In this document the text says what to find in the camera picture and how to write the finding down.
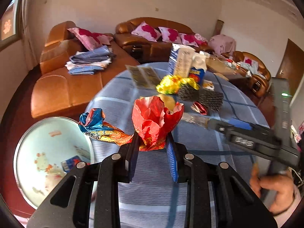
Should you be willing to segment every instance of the yellow foil wrapper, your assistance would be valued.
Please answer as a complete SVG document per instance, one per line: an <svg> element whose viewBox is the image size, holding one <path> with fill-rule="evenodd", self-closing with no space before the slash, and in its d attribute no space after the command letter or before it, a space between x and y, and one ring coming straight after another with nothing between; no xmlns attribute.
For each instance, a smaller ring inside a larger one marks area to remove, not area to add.
<svg viewBox="0 0 304 228"><path fill-rule="evenodd" d="M199 89L199 85L193 78L182 78L178 75L166 75L157 85L156 90L163 94L174 94L177 93L181 85L189 84L196 90Z"/></svg>

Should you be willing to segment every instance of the pink pillow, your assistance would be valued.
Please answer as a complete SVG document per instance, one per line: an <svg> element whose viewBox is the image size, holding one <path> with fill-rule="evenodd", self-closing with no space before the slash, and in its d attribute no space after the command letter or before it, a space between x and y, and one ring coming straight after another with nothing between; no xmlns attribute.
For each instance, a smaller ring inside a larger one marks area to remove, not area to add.
<svg viewBox="0 0 304 228"><path fill-rule="evenodd" d="M112 37L96 32L90 32L86 29L74 27L68 29L71 33L74 33L77 39L84 45L88 50L95 50L102 45L110 45Z"/></svg>
<svg viewBox="0 0 304 228"><path fill-rule="evenodd" d="M157 42L161 36L161 33L158 30L155 30L152 26L148 25L144 21L138 27L136 27L131 34L141 36L152 42Z"/></svg>
<svg viewBox="0 0 304 228"><path fill-rule="evenodd" d="M197 43L195 42L194 35L180 33L179 36L181 38L181 42L183 43L183 45L193 45L195 47L198 47Z"/></svg>
<svg viewBox="0 0 304 228"><path fill-rule="evenodd" d="M200 34L196 33L196 34L194 34L194 37L195 37L195 42L198 45L208 45L208 40L206 38L202 37Z"/></svg>
<svg viewBox="0 0 304 228"><path fill-rule="evenodd" d="M178 31L167 27L158 27L163 37L163 42L181 44L181 38Z"/></svg>

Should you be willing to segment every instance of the red wrapper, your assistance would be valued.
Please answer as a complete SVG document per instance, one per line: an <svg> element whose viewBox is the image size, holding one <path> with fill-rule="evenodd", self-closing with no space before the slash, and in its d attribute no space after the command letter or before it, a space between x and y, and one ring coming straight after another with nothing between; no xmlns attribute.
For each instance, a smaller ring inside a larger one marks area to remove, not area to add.
<svg viewBox="0 0 304 228"><path fill-rule="evenodd" d="M171 113L158 96L137 99L133 107L132 120L135 131L144 142L139 150L163 149L167 134L178 124L183 112L184 105L177 102Z"/></svg>

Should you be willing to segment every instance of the hand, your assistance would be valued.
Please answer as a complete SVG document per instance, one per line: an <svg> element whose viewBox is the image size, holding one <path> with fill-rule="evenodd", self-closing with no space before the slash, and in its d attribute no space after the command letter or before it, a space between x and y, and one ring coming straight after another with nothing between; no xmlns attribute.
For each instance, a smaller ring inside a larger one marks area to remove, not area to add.
<svg viewBox="0 0 304 228"><path fill-rule="evenodd" d="M253 192L260 198L261 188L276 190L278 193L269 211L277 215L287 210L294 200L294 184L291 172L287 170L286 175L264 176L261 179L258 178L258 174L259 168L257 164L254 164L250 179L250 187Z"/></svg>

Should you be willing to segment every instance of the coffee table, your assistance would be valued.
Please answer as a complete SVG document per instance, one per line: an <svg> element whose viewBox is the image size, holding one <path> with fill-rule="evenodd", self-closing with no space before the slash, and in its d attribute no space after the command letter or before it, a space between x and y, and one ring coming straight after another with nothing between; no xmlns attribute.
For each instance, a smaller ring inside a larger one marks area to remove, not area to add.
<svg viewBox="0 0 304 228"><path fill-rule="evenodd" d="M218 60L217 58L211 58L206 59L206 65L207 69L212 73L220 73L224 77L228 79L228 81L235 81L235 80L246 80L246 72L242 69L234 70L227 65L225 65L223 62Z"/></svg>
<svg viewBox="0 0 304 228"><path fill-rule="evenodd" d="M153 67L160 78L167 74L168 63L165 62L148 63L141 66ZM267 126L260 110L238 88L209 71L206 72L205 79L213 82L216 91L224 93L221 110L218 113L211 112L210 117L224 120L239 118L246 122ZM102 108L105 113L105 121L127 134L133 134L134 101L140 96L148 97L157 94L155 89L137 89L130 73L124 71L113 78L92 99L86 112L91 108ZM176 101L184 103L185 112L195 113L190 108L191 102L179 100L176 95L173 97ZM254 156L230 147L225 143L222 134L180 121L172 131L172 135L174 141L184 144L189 153L197 155L207 163L228 162L249 183ZM92 140L92 145L96 162L102 161L119 150L116 144L109 142ZM122 227L184 227L187 184L173 182L165 150L139 152L132 182L119 183L118 190ZM210 196L210 205L212 207L212 226L215 227L213 195ZM94 220L94 208L95 203L92 203L91 225Z"/></svg>

